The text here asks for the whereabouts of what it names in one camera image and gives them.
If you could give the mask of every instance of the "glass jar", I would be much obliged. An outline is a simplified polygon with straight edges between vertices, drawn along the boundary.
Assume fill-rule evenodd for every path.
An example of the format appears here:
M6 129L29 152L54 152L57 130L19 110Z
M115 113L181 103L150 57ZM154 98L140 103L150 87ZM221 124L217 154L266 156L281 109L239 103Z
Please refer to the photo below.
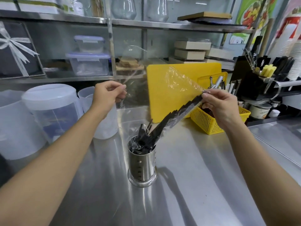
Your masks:
M156 22L167 22L168 4L167 0L148 0L147 16Z
M134 20L137 15L134 0L112 0L111 8L117 19Z

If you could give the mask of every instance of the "plastic food container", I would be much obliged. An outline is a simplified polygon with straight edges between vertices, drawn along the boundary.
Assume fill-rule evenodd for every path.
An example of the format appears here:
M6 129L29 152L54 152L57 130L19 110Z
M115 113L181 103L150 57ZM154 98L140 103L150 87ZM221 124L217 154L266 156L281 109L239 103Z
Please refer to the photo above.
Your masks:
M78 97L81 102L84 112L87 112L92 105L94 94L94 86L84 88L78 92ZM98 125L94 137L96 139L105 140L114 136L118 132L117 108L116 104L112 107L106 118Z
M109 75L108 54L90 54L81 52L67 53L72 69L77 76L105 76Z
M100 36L76 35L74 40L78 44L81 52L102 53L104 48L104 38Z
M29 156L46 143L34 117L21 101L23 93L0 92L0 153L8 160Z
M238 107L238 109L242 121L245 122L250 116L251 112L242 107ZM224 132L224 130L221 129L217 124L216 119L211 117L199 107L196 107L196 109L192 111L190 118L208 135Z
M37 86L22 101L43 129L49 143L71 128L84 114L76 90L65 84Z

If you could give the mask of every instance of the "white ribbon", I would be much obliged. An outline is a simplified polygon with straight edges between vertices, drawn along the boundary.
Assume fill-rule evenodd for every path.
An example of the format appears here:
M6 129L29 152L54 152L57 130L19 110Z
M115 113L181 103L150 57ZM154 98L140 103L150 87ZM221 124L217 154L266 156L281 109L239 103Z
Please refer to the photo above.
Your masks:
M30 54L32 56L38 55L38 53L36 53L35 51L29 49L28 47L26 47L18 42L31 43L30 39L29 38L18 38L18 37L11 38L9 33L6 31L2 21L0 21L0 34L4 37L4 38L0 38L0 42L3 42L3 44L0 45L0 50L5 49L7 46L9 46L9 48L11 49L11 53L13 54L13 58L15 59L21 73L23 74L23 76L29 76L29 74L23 64L23 62L27 63L27 62L29 62L29 60L25 57L25 55L23 55L23 53L19 49L27 52L28 54Z

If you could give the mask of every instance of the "stainless steel counter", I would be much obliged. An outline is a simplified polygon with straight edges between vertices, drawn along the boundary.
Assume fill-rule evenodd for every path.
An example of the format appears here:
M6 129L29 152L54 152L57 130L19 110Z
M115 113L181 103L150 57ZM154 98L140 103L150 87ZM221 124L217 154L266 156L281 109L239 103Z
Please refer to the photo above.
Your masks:
M156 182L147 188L131 185L126 146L141 122L148 123L146 111L119 110L119 132L108 140L93 140L51 225L265 225L226 134L206 135L190 119L158 142ZM257 136L265 133L261 126L250 129ZM286 138L301 143L298 137ZM301 156L296 153L299 158L293 161L275 150L271 140L259 141L300 184ZM277 146L287 147L292 143L288 140ZM19 170L33 157L11 161L11 165Z

